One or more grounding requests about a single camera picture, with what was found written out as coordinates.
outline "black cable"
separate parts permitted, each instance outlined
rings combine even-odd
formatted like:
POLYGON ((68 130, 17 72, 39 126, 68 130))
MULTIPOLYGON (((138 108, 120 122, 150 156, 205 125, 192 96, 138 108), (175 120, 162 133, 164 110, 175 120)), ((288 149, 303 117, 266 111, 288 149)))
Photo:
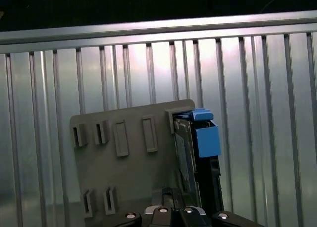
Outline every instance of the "black cable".
POLYGON ((269 7, 274 1, 276 0, 271 0, 269 3, 267 3, 260 11, 259 13, 262 13, 267 7, 269 7))

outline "silver bolt head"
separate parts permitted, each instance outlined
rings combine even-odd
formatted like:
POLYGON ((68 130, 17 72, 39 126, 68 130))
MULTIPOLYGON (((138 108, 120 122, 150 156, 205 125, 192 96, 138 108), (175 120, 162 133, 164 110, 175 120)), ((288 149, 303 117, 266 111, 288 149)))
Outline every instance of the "silver bolt head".
POLYGON ((222 218, 222 219, 227 219, 227 218, 228 218, 228 215, 225 214, 225 213, 220 213, 218 216, 219 216, 220 218, 222 218))
POLYGON ((133 218, 135 217, 135 214, 134 214, 134 213, 128 213, 128 214, 126 215, 126 217, 127 217, 128 219, 133 219, 133 218))
POLYGON ((187 213, 192 213, 192 212, 193 212, 193 209, 192 209, 192 208, 189 208, 189 207, 186 207, 186 208, 185 208, 185 212, 187 212, 187 213))
POLYGON ((166 213, 166 212, 167 212, 167 209, 166 209, 166 208, 160 208, 159 211, 162 212, 162 213, 166 213))

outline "raised tab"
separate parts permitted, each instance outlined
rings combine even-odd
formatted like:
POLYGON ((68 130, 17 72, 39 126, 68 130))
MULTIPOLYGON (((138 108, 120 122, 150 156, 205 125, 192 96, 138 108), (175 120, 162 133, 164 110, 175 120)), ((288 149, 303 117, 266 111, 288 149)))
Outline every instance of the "raised tab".
POLYGON ((156 152, 158 150, 157 135, 155 131, 155 122, 153 115, 142 117, 143 133, 145 146, 148 153, 156 152))
POLYGON ((117 208, 117 195, 115 187, 107 187, 106 191, 103 194, 103 197, 106 215, 114 215, 117 208))
POLYGON ((94 190, 87 190, 84 195, 84 210, 85 210, 85 218, 91 218, 94 216, 96 212, 96 196, 94 190))
POLYGON ((72 127, 73 130, 73 144, 75 147, 83 147, 87 145, 87 135, 86 135, 86 126, 85 124, 77 124, 72 127))
POLYGON ((115 148, 117 151, 117 156, 128 156, 129 155, 129 145, 128 145, 128 135, 125 125, 125 121, 116 121, 113 124, 113 133, 115 148))
POLYGON ((95 144, 106 144, 110 140, 108 121, 99 121, 94 126, 95 144))

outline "vertical metal ridge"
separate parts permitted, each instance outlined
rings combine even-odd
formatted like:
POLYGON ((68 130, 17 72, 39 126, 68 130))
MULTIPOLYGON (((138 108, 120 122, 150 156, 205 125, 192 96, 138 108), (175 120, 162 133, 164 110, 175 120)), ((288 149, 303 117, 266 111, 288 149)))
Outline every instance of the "vertical metal ridge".
POLYGON ((116 106, 117 108, 120 108, 117 51, 114 45, 111 47, 111 50, 112 50, 113 72, 114 72, 114 89, 115 89, 115 95, 116 95, 116 106))
POLYGON ((249 162, 250 162, 250 190, 251 190, 251 205, 252 205, 252 217, 255 222, 258 222, 257 217, 257 205, 256 205, 256 192, 255 192, 255 178, 254 178, 254 161, 253 161, 253 150, 252 150, 252 131, 251 131, 251 117, 250 117, 250 102, 249 102, 249 89, 247 79, 247 62, 246 62, 246 51, 244 39, 239 38, 239 54, 241 62, 241 75, 242 75, 242 86, 243 86, 243 97, 245 103, 246 113, 246 126, 247 126, 247 141, 249 145, 249 162))
POLYGON ((42 156, 40 149, 40 134, 39 134, 39 118, 38 118, 38 101, 37 101, 37 88, 36 88, 36 75, 34 72, 35 62, 34 54, 29 54, 30 61, 30 72, 31 72, 31 86, 32 86, 32 103, 33 103, 33 120, 34 120, 34 133, 35 133, 35 151, 37 159, 37 171, 38 171, 38 185, 39 185, 39 196, 40 196, 40 212, 41 212, 41 223, 43 227, 47 226, 46 222, 46 209, 45 209, 45 197, 43 187, 43 173, 42 173, 42 156))
POLYGON ((268 126, 269 126, 269 139, 272 154, 272 176, 273 176, 273 195, 274 195, 274 208, 276 213, 276 226, 281 227, 280 212, 279 212, 279 199, 278 199, 278 186, 277 186, 277 171, 276 171, 276 151, 274 142, 274 125, 273 125, 273 107, 272 107, 272 95, 271 95, 271 85, 269 78, 269 57, 266 37, 262 37, 262 50, 264 59, 264 77, 265 77, 265 88, 267 94, 267 114, 268 114, 268 126))
POLYGON ((79 110, 80 114, 85 114, 85 94, 84 94, 84 80, 83 80, 83 66, 81 60, 81 50, 76 50, 76 65, 77 65, 77 79, 78 79, 78 93, 79 93, 79 110))
POLYGON ((69 221, 69 203, 66 190, 66 175, 65 175, 65 162, 63 153, 63 132, 62 132, 62 112, 60 106, 60 91, 59 91, 59 67, 58 67, 58 53, 53 53, 53 68, 54 68, 54 81, 55 81, 55 94, 56 94, 56 114, 57 114, 57 133, 58 133, 58 144, 59 144, 59 156, 61 165, 61 185, 63 191, 63 202, 64 202, 64 215, 65 215, 65 226, 70 225, 69 221))
POLYGON ((21 195, 21 183, 20 183, 20 170, 19 170, 19 156, 17 149, 17 139, 15 130, 15 112, 13 102, 13 87, 12 87, 12 69, 11 69, 11 57, 6 56, 6 74, 8 84, 9 95, 9 112, 10 112, 10 126, 12 137, 12 155, 13 155, 13 172, 14 172, 14 188, 16 198, 16 214, 18 220, 18 227, 23 227, 23 213, 22 213, 22 195, 21 195))
POLYGON ((198 97, 198 106, 203 107, 203 94, 202 94, 202 75, 200 68, 200 58, 199 58, 199 48, 198 42, 193 42, 194 47, 194 65, 195 65, 195 73, 196 73, 196 84, 197 84, 197 97, 198 97))
POLYGON ((314 138, 315 138, 315 154, 317 164, 317 93, 316 93, 316 73, 314 61, 314 47, 312 34, 307 33, 307 52, 308 52, 308 65, 309 65, 309 76, 311 82, 311 98, 312 98, 312 111, 313 111, 313 124, 314 124, 314 138))
POLYGON ((46 136, 48 138, 48 144, 47 148, 49 150, 48 154, 50 156, 50 170, 52 172, 51 176, 51 183, 53 185, 52 188, 52 199, 53 199, 53 226, 57 227, 57 210, 56 210, 56 189, 55 189, 55 175, 53 171, 53 151, 52 151, 52 146, 51 146, 51 129, 49 126, 50 119, 49 119, 49 108, 48 108, 48 88, 47 88, 47 73, 46 73, 46 58, 45 58, 45 53, 41 51, 41 71, 42 71, 42 81, 43 81, 43 89, 44 89, 44 113, 45 113, 45 132, 46 136))
POLYGON ((188 80, 188 62, 187 62, 187 53, 186 53, 186 42, 183 41, 183 58, 184 58, 184 69, 185 69, 185 81, 186 81, 186 95, 187 98, 190 98, 189 92, 189 80, 188 80))
POLYGON ((127 107, 132 107, 132 94, 131 94, 131 71, 130 71, 130 58, 129 47, 123 46, 123 64, 124 64, 124 78, 125 90, 127 96, 127 107))
POLYGON ((177 78, 177 62, 175 43, 169 43, 170 67, 172 73, 174 100, 179 100, 178 78, 177 78))
POLYGON ((304 221, 303 221, 303 209, 302 209, 301 177, 299 172, 299 157, 298 157, 299 155, 298 155, 296 120, 294 119, 296 116, 296 112, 295 112, 295 98, 294 98, 293 73, 292 73, 291 48, 290 48, 289 35, 284 35, 284 42, 285 42, 286 73, 287 73, 287 84, 288 84, 292 144, 293 144, 292 148, 293 148, 293 159, 294 159, 297 218, 298 218, 298 226, 303 227, 304 221))
MULTIPOLYGON (((259 84, 258 84, 258 68, 257 68, 257 62, 256 62, 256 48, 255 48, 255 38, 251 37, 251 49, 252 49, 252 59, 253 59, 253 70, 254 70, 254 77, 255 77, 255 95, 256 95, 256 106, 257 110, 260 110, 260 98, 259 98, 259 84)), ((257 113, 258 115, 258 120, 259 124, 261 124, 261 118, 259 112, 257 113)), ((261 166, 261 180, 263 184, 263 203, 264 203, 264 219, 265 219, 265 226, 268 226, 268 217, 267 217, 267 202, 265 199, 267 199, 267 194, 266 194, 266 184, 265 184, 265 179, 264 179, 264 148, 263 148, 263 137, 262 137, 262 128, 261 125, 258 127, 259 128, 259 134, 260 134, 260 142, 261 142, 261 149, 260 149, 260 166, 261 166)))
POLYGON ((227 183, 228 183, 228 196, 229 196, 229 209, 233 210, 233 193, 232 193, 232 178, 231 178, 231 160, 230 160, 230 147, 229 147, 229 130, 228 130, 228 112, 226 103, 226 93, 225 93, 225 83, 224 83, 224 70, 223 70, 223 58, 222 58, 222 45, 220 40, 216 40, 216 53, 218 61, 218 73, 219 73, 219 90, 220 90, 220 100, 222 108, 222 123, 223 123, 223 142, 226 150, 226 170, 227 170, 227 183))
POLYGON ((103 106, 104 106, 104 111, 107 111, 108 110, 108 103, 107 103, 107 93, 106 93, 106 57, 105 57, 105 47, 104 46, 101 46, 99 48, 99 53, 100 53, 99 57, 100 57, 103 106))
POLYGON ((148 80, 149 80, 149 90, 150 90, 150 103, 156 103, 155 95, 155 78, 154 78, 154 64, 153 64, 153 50, 152 45, 146 45, 146 58, 147 58, 147 70, 148 70, 148 80))

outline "corrugated metal wall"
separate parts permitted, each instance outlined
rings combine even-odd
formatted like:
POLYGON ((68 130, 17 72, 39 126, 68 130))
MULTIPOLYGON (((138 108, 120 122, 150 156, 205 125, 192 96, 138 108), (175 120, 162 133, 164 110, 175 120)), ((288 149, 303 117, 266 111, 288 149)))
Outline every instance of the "corrugated metal wall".
POLYGON ((190 98, 220 127, 225 208, 268 227, 314 226, 314 31, 316 23, 0 45, 0 225, 83 225, 71 116, 190 98))

